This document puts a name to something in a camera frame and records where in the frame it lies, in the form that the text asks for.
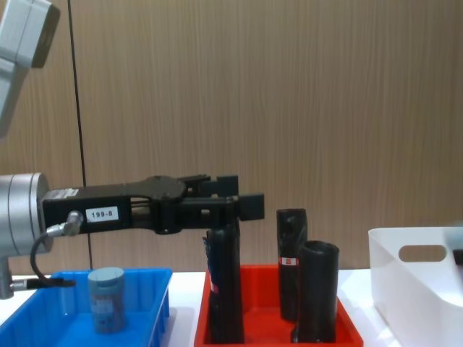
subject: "white table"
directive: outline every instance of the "white table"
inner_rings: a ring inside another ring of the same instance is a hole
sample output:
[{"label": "white table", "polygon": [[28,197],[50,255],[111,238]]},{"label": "white table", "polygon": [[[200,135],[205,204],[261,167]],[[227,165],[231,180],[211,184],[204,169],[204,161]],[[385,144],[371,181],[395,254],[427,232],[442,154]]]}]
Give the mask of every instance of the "white table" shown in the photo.
[{"label": "white table", "polygon": [[[169,285],[171,316],[163,336],[163,347],[193,346],[204,276],[205,273],[173,274]],[[0,301],[0,324],[32,293],[16,293],[12,299]],[[341,270],[338,297],[362,336],[365,347],[401,347],[373,306],[369,270]]]}]

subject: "black tube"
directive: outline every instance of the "black tube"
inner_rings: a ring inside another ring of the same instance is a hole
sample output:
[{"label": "black tube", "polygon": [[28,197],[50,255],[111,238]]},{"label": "black tube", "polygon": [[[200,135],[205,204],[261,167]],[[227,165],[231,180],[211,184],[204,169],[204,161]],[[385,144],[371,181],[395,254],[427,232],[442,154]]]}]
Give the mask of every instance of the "black tube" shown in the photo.
[{"label": "black tube", "polygon": [[338,259],[339,248],[333,244],[307,241],[301,247],[300,304],[295,342],[335,342]]},{"label": "black tube", "polygon": [[238,222],[209,230],[204,243],[211,275],[211,343],[244,343]]},{"label": "black tube", "polygon": [[297,321],[299,248],[307,241],[307,216],[302,208],[276,211],[279,257],[280,315]]}]

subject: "blue plastic bin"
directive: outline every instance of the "blue plastic bin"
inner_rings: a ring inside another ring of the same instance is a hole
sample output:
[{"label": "blue plastic bin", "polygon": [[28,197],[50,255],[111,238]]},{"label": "blue plastic bin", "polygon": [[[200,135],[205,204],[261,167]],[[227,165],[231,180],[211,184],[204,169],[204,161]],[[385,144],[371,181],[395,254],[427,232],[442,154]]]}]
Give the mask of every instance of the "blue plastic bin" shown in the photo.
[{"label": "blue plastic bin", "polygon": [[126,327],[101,335],[93,329],[87,275],[56,273],[76,281],[71,288],[47,288],[32,295],[1,327],[1,347],[159,347],[169,317],[168,269],[125,270]]}]

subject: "red tray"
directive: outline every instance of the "red tray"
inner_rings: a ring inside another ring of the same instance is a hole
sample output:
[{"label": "red tray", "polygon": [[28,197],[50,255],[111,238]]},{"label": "red tray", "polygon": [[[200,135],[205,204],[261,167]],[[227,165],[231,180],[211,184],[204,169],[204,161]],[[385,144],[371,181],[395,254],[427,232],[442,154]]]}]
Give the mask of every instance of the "red tray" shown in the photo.
[{"label": "red tray", "polygon": [[[363,340],[349,315],[338,300],[335,343],[291,343],[293,323],[280,318],[278,266],[241,266],[241,287],[245,324],[245,343],[228,344],[230,347],[261,345],[266,347],[362,347]],[[197,324],[195,347],[222,347],[211,343],[208,324],[211,282],[206,274],[200,317]]]}]

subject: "black cable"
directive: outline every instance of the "black cable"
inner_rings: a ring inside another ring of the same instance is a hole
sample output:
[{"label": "black cable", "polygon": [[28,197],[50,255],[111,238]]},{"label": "black cable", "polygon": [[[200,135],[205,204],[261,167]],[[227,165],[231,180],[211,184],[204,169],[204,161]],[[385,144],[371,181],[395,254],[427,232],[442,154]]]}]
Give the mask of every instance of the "black cable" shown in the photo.
[{"label": "black cable", "polygon": [[37,275],[38,280],[42,283],[44,287],[72,287],[75,286],[75,281],[65,280],[63,278],[47,278],[45,275],[38,269],[37,262],[35,257],[37,255],[38,247],[41,245],[45,239],[48,238],[48,234],[42,233],[34,242],[32,249],[30,250],[30,266],[32,270]]}]

